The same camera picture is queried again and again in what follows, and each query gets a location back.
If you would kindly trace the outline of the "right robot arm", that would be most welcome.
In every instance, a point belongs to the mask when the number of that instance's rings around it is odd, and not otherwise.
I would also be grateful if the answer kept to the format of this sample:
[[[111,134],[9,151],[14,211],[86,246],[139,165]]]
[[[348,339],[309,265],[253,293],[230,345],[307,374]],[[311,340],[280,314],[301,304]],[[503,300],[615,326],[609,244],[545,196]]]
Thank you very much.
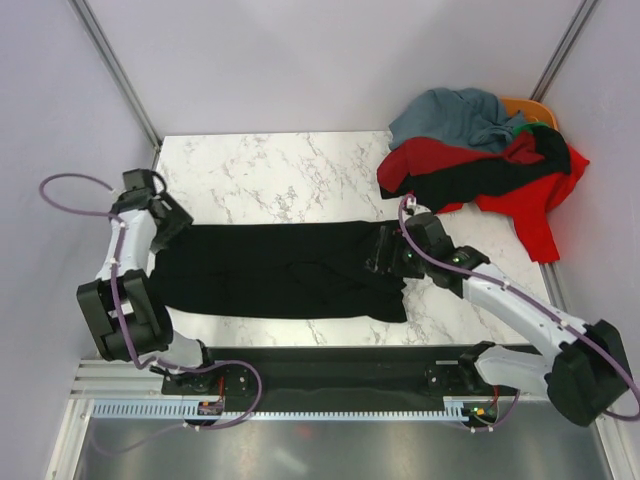
[[[479,306],[524,337],[526,353],[480,342],[458,361],[467,392],[509,387],[543,397],[571,423],[588,426],[626,392],[637,394],[619,331],[605,320],[587,323],[526,293],[471,246],[455,246],[429,212],[382,225],[369,270],[402,278],[428,277],[441,289]]]

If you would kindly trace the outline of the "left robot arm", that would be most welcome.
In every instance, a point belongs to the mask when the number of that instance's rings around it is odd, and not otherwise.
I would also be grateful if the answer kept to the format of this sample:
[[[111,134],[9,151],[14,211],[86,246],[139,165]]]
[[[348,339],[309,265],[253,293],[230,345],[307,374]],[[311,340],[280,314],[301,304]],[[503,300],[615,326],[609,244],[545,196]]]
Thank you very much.
[[[107,213],[111,240],[96,279],[76,298],[98,353],[165,378],[184,395],[208,393],[219,382],[204,344],[174,331],[170,314],[146,272],[149,258],[189,229],[193,218],[148,169],[123,174],[124,191]]]

